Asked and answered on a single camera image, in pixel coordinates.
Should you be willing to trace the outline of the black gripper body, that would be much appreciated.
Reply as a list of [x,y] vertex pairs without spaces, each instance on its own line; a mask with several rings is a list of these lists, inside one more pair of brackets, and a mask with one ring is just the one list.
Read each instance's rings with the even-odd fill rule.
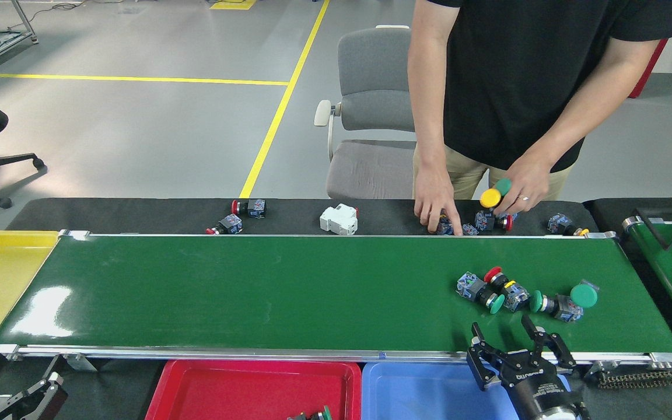
[[500,367],[500,380],[520,419],[589,419],[557,367],[541,357],[512,357]]

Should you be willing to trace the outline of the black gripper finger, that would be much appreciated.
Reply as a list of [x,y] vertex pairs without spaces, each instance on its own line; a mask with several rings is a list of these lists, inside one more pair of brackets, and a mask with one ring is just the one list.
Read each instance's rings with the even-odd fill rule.
[[56,372],[8,397],[0,406],[0,419],[53,419],[68,398],[63,377]]
[[[521,323],[528,337],[534,342],[534,349],[523,357],[521,373],[525,374],[570,374],[577,364],[567,345],[558,333],[548,333],[543,327],[536,326],[528,314],[524,314]],[[554,354],[556,364],[542,356],[543,347]]]
[[485,390],[495,381],[504,388],[512,389],[523,380],[538,374],[538,361],[530,351],[503,352],[487,343],[477,322],[472,323],[471,330],[467,364],[471,367],[479,389]]

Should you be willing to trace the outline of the person's left hand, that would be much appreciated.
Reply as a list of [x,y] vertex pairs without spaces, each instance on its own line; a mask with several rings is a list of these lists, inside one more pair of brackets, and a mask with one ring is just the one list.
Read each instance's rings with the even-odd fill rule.
[[515,160],[506,177],[511,188],[494,209],[494,215],[528,212],[547,196],[552,162],[536,155],[523,155]]

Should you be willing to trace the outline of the person's right hand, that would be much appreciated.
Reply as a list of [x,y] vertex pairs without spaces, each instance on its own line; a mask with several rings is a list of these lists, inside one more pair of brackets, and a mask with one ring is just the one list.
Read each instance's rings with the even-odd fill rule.
[[453,234],[463,235],[453,186],[445,168],[432,163],[419,163],[414,178],[414,215],[428,232],[436,232],[440,216],[446,215]]

